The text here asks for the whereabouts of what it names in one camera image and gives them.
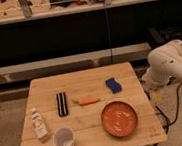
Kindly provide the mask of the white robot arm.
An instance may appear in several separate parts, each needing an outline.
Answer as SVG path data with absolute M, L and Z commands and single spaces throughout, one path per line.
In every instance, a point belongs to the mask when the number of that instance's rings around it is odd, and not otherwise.
M 143 77 L 144 90 L 154 91 L 166 86 L 170 77 L 182 81 L 182 40 L 173 40 L 151 50 Z

